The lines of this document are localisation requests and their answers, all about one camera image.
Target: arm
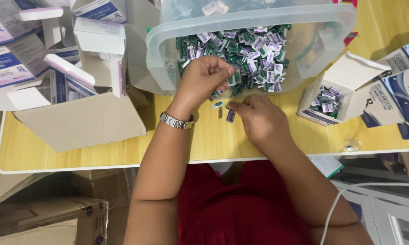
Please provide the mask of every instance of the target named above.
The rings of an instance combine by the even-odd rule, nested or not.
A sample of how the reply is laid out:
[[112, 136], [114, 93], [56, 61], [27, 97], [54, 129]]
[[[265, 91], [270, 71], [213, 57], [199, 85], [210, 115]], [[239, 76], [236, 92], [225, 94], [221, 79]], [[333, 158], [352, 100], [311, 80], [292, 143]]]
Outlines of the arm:
[[[226, 80], [233, 73], [234, 68], [217, 56], [194, 59], [167, 114], [188, 121], [192, 109], [200, 106], [214, 89], [227, 88]], [[176, 196], [185, 176], [188, 131], [158, 124], [136, 178], [125, 245], [177, 244]]]
[[[338, 190], [295, 145], [286, 115], [267, 97], [253, 95], [243, 103], [230, 103], [230, 108], [242, 118], [252, 144], [283, 178], [295, 209], [310, 227], [312, 241], [319, 244]], [[343, 197], [331, 216], [325, 244], [372, 244]]]

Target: red shirt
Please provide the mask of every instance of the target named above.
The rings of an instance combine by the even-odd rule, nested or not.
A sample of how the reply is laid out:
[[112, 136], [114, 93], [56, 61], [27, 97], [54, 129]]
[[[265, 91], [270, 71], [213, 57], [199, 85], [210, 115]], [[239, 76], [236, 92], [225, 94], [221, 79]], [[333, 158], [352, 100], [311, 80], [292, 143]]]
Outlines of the red shirt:
[[188, 165], [178, 196], [180, 245], [311, 244], [269, 161], [245, 163], [239, 185], [221, 183], [209, 165]]

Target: pile of capsules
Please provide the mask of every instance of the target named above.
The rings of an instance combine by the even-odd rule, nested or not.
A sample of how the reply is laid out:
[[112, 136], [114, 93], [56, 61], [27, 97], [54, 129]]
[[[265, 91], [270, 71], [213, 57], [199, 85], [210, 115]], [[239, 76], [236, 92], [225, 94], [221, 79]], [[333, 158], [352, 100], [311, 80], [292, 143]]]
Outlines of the pile of capsules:
[[[218, 119], [223, 118], [223, 105], [224, 102], [222, 100], [212, 105], [214, 109], [218, 108]], [[236, 112], [233, 109], [230, 109], [229, 105], [226, 105], [226, 109], [228, 109], [226, 121], [233, 123]]]
[[[286, 35], [291, 24], [252, 27], [229, 31], [200, 33], [178, 37], [178, 65], [180, 77], [191, 60], [204, 55], [217, 55], [235, 68], [227, 80], [231, 97], [243, 89], [255, 86], [268, 92], [281, 92], [281, 83], [289, 60], [285, 59]], [[222, 91], [214, 91], [209, 98], [216, 99]]]
[[320, 86], [317, 97], [310, 104], [310, 109], [336, 119], [341, 99], [342, 91], [338, 88], [327, 89], [325, 86]]

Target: open cardboard box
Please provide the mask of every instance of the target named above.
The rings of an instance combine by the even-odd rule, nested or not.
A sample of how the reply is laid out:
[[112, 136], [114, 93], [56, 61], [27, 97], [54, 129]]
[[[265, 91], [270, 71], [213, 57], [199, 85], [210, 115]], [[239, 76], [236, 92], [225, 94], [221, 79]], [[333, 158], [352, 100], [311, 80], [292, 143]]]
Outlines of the open cardboard box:
[[[390, 66], [346, 52], [323, 73], [320, 79], [304, 90], [297, 115], [323, 126], [339, 124], [361, 115], [369, 95], [369, 88], [358, 88], [389, 69]], [[336, 87], [343, 92], [337, 119], [310, 109], [310, 104], [318, 95], [321, 85], [328, 89]]]
[[127, 87], [121, 98], [108, 92], [26, 110], [17, 110], [6, 96], [2, 100], [8, 107], [0, 103], [0, 110], [13, 111], [18, 120], [61, 152], [146, 135], [137, 109], [149, 107], [152, 97]]

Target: person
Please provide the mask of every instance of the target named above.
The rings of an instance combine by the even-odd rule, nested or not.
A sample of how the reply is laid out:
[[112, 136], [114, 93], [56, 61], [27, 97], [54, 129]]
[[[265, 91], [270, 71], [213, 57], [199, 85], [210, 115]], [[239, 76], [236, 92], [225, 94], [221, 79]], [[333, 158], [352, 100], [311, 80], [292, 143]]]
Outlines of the person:
[[[194, 59], [166, 114], [189, 121], [214, 89], [227, 89], [233, 73], [217, 56]], [[286, 115], [269, 98], [229, 106], [269, 161], [234, 164], [231, 177], [219, 178], [208, 164], [186, 164], [190, 130], [159, 123], [136, 178], [125, 245], [320, 244], [338, 190], [296, 146]], [[324, 244], [372, 244], [343, 197]]]

